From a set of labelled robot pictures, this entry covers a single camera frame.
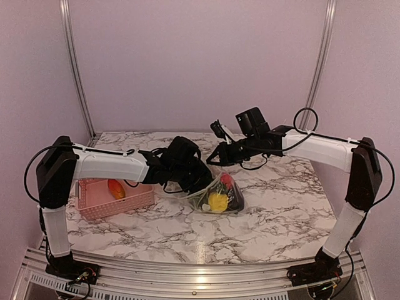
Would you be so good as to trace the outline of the red fake cherry tomato bunch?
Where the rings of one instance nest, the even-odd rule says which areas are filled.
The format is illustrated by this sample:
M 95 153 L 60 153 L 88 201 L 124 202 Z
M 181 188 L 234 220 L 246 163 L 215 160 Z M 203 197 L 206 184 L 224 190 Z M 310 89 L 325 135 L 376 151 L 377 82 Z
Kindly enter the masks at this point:
M 219 184 L 218 184 L 218 189 L 221 192 L 228 192 L 230 189 L 232 189 L 234 185 L 234 179 L 231 177 L 230 174 L 224 172 L 221 174 L 221 177 L 219 178 Z

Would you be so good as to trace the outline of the clear zip top bag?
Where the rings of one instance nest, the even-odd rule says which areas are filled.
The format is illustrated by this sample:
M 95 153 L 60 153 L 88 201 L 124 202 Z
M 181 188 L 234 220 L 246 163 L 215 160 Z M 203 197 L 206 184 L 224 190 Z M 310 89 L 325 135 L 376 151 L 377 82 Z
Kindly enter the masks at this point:
M 215 179 L 207 187 L 192 194 L 173 190 L 177 186 L 174 182 L 168 184 L 164 190 L 166 196 L 201 213 L 238 213 L 245 207 L 244 196 L 239 186 L 227 172 L 218 171 Z

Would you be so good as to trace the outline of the red orange fake mango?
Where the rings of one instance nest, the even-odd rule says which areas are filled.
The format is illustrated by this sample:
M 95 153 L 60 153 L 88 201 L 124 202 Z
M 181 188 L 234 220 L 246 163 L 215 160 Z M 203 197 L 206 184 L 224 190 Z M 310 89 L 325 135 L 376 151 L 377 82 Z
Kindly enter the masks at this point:
M 116 179 L 108 179 L 107 187 L 114 199 L 119 200 L 126 197 L 125 189 L 122 184 Z

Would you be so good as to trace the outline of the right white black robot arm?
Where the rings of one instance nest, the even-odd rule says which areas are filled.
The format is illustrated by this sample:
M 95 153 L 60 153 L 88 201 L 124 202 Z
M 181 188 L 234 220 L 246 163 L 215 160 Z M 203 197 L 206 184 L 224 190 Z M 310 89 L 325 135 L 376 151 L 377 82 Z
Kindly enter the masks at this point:
M 258 107 L 236 115 L 244 135 L 233 139 L 220 121 L 210 128 L 221 142 L 207 158 L 216 166 L 242 164 L 257 155 L 294 157 L 340 169 L 349 175 L 345 203 L 326 242 L 318 251 L 309 273 L 324 279 L 334 269 L 334 261 L 361 230 L 374 206 L 383 180 L 378 153 L 373 140 L 341 139 L 301 131 L 295 125 L 270 128 Z

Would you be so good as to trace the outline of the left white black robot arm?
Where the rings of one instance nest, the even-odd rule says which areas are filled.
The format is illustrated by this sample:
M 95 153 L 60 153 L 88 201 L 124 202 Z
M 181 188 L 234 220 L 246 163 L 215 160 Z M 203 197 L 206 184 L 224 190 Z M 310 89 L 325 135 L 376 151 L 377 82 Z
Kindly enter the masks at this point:
M 49 246 L 49 263 L 65 278 L 74 278 L 79 264 L 68 240 L 66 205 L 74 181 L 122 179 L 142 184 L 176 183 L 181 192 L 193 194 L 208 187 L 213 175 L 201 159 L 199 147 L 177 136 L 166 148 L 152 151 L 109 151 L 74 144 L 60 136 L 36 167 L 41 227 Z

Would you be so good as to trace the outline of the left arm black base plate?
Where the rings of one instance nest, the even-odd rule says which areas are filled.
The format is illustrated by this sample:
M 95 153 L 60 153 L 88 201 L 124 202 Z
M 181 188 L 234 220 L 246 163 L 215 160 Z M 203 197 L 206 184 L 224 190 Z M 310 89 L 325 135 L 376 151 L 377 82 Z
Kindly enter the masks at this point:
M 59 278 L 68 279 L 70 284 L 88 283 L 96 284 L 100 267 L 97 264 L 77 261 L 73 258 L 72 252 L 63 257 L 54 257 L 46 253 L 48 274 Z

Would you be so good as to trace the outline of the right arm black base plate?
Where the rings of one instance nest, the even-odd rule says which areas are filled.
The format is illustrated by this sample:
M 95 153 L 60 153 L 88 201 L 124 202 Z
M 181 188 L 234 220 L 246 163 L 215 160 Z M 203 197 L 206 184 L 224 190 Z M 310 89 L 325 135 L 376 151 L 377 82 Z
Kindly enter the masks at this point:
M 322 247 L 317 252 L 313 262 L 291 266 L 287 269 L 286 274 L 293 286 L 317 283 L 342 275 L 343 271 L 339 258 L 328 255 Z

